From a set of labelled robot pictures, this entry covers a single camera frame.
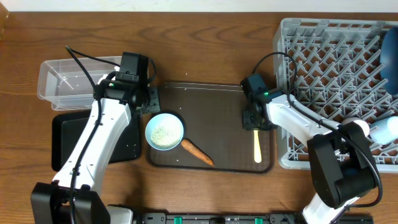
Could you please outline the dark blue plate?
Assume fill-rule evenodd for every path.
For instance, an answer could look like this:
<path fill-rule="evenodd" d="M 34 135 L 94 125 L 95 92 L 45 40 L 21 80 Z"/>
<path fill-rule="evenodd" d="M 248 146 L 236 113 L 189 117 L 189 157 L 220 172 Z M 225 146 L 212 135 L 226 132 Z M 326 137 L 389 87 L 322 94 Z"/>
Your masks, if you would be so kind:
<path fill-rule="evenodd" d="M 384 88 L 390 95 L 397 95 L 397 27 L 389 29 L 382 41 L 380 63 L 385 65 L 381 77 L 387 79 Z"/>

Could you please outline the light blue rice bowl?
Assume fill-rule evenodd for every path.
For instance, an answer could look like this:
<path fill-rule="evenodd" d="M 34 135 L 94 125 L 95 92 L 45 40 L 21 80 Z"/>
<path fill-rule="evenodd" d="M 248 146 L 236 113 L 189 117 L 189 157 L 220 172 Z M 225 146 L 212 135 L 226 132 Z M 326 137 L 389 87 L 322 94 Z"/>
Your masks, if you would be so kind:
<path fill-rule="evenodd" d="M 183 135 L 184 127 L 181 119 L 170 113 L 155 115 L 145 129 L 146 141 L 150 147 L 159 151 L 175 148 L 180 144 Z"/>

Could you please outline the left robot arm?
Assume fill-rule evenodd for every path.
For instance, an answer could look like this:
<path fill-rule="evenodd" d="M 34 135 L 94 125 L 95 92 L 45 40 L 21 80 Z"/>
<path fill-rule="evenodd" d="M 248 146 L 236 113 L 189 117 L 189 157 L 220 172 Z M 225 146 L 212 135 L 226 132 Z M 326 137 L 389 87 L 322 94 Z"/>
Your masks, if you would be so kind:
<path fill-rule="evenodd" d="M 150 86 L 157 71 L 152 58 L 124 52 L 118 70 L 99 83 L 92 78 L 94 102 L 74 150 L 49 184 L 36 183 L 30 202 L 36 223 L 134 223 L 123 205 L 105 205 L 103 178 L 117 142 L 131 119 L 160 110 Z"/>

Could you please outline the yellow plastic spoon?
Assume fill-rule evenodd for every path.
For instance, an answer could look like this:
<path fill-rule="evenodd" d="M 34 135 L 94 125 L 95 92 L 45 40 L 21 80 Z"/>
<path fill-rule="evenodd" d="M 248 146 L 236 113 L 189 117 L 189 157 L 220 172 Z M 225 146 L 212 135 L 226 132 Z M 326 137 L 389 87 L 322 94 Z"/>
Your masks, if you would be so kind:
<path fill-rule="evenodd" d="M 253 137 L 254 137 L 254 162 L 261 163 L 262 155 L 261 155 L 261 146 L 260 146 L 260 142 L 259 142 L 258 130 L 253 131 Z"/>

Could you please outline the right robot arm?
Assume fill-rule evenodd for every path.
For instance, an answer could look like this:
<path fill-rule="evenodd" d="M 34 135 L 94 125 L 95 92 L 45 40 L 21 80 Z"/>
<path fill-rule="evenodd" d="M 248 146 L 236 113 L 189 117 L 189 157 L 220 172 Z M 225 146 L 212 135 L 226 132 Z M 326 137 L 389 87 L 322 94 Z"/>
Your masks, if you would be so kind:
<path fill-rule="evenodd" d="M 296 100 L 290 90 L 269 90 L 253 71 L 240 83 L 249 102 L 243 128 L 283 128 L 307 149 L 316 194 L 301 212 L 301 223 L 337 223 L 351 208 L 376 206 L 383 196 L 377 165 L 363 128 L 326 119 Z"/>

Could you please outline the pink and white cup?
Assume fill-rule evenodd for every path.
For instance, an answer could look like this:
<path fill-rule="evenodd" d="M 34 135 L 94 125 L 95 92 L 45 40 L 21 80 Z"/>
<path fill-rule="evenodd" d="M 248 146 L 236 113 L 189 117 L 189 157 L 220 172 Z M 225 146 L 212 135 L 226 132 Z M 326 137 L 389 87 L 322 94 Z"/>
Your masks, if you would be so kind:
<path fill-rule="evenodd" d="M 363 133 L 365 136 L 369 136 L 370 133 L 370 127 L 368 125 L 368 123 L 360 118 L 357 117 L 351 117 L 351 118 L 346 118 L 344 119 L 342 122 L 342 125 L 348 124 L 348 123 L 356 123 L 357 125 L 359 125 L 361 127 L 361 129 L 363 130 Z"/>

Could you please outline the light blue cup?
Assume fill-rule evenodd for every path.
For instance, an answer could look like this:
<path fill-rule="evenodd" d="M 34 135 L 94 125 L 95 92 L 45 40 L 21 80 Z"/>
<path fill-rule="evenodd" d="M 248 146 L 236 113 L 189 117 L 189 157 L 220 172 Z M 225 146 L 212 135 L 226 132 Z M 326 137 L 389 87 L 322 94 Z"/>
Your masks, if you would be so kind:
<path fill-rule="evenodd" d="M 392 143 L 397 139 L 397 117 L 391 116 L 371 125 L 371 139 L 382 145 Z"/>

